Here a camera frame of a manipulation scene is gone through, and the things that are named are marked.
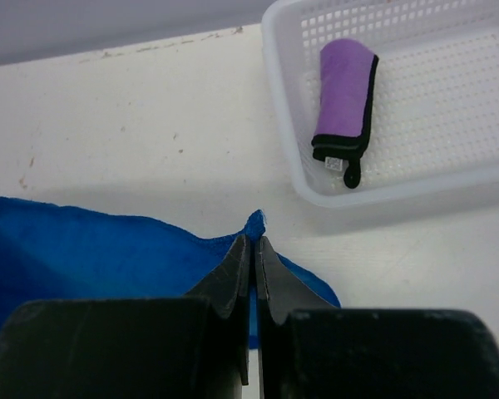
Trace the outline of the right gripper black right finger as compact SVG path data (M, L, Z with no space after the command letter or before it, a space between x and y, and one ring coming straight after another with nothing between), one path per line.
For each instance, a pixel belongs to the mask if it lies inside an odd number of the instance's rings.
M337 308L255 246L263 398L499 398L499 348L473 313Z

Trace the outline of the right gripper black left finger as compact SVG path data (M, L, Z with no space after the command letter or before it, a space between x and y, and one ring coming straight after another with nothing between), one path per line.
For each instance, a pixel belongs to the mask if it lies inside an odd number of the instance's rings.
M250 239L179 298L31 301L0 331L0 398L239 398Z

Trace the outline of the blue towel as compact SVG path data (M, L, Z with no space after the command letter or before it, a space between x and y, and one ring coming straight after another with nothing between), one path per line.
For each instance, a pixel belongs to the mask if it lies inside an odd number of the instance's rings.
M201 238L158 219L0 197L0 330L30 301L181 297L235 240Z

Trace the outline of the white plastic perforated basket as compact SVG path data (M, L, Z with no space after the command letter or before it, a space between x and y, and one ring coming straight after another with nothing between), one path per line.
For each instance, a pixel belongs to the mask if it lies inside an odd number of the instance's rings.
M292 184L329 209L499 182L499 1L278 1L264 63ZM312 156L319 55L334 39L378 55L362 180Z

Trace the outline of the black purple microfiber towel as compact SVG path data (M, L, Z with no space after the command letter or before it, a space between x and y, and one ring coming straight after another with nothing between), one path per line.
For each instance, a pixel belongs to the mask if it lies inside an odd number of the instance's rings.
M361 159L372 131L375 78L379 57L353 39L337 39L320 52L319 116L311 140L313 158L347 163L343 182L359 186Z

